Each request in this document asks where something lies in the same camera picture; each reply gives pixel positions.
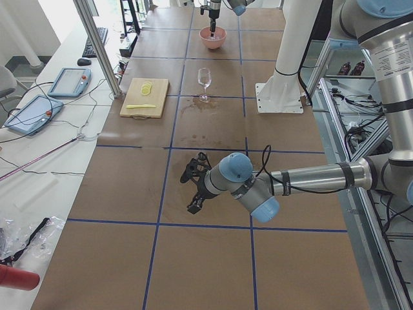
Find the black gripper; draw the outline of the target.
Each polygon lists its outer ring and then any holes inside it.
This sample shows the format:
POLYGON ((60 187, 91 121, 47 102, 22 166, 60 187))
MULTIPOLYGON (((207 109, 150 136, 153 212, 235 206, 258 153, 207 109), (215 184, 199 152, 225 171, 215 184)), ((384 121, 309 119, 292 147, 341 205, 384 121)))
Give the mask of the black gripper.
POLYGON ((203 203, 205 200, 209 200, 215 197, 215 194, 210 192, 205 185, 206 173, 201 172, 198 179, 194 181, 197 192, 195 198, 187 206, 187 211, 191 214, 196 214, 203 208, 203 203))
POLYGON ((221 9, 221 0, 208 0, 208 16, 210 18, 210 36, 216 32, 216 19, 219 18, 221 9))

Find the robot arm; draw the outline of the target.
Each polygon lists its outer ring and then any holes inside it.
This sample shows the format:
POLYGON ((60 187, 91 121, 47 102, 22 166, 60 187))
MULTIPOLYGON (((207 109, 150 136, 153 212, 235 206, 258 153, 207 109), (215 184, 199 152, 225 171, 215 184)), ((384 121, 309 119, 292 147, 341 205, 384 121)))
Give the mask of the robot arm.
POLYGON ((412 201, 412 2, 336 1, 330 32, 334 37, 355 39, 368 50, 392 138, 391 152, 274 172, 254 171, 250 159, 239 152, 214 167, 199 153, 180 178, 181 183, 191 181, 197 187, 189 212, 197 213, 205 200, 224 192, 260 222, 277 214, 276 196, 295 192, 329 194, 361 187, 412 201))
MULTIPOLYGON (((240 16, 246 11, 247 6, 253 2, 254 0, 229 0, 228 5, 235 15, 240 16)), ((210 19, 210 34, 214 37, 216 32, 216 20, 219 18, 221 10, 221 0, 207 1, 205 5, 201 6, 201 15, 204 14, 205 10, 208 11, 208 17, 210 19)))

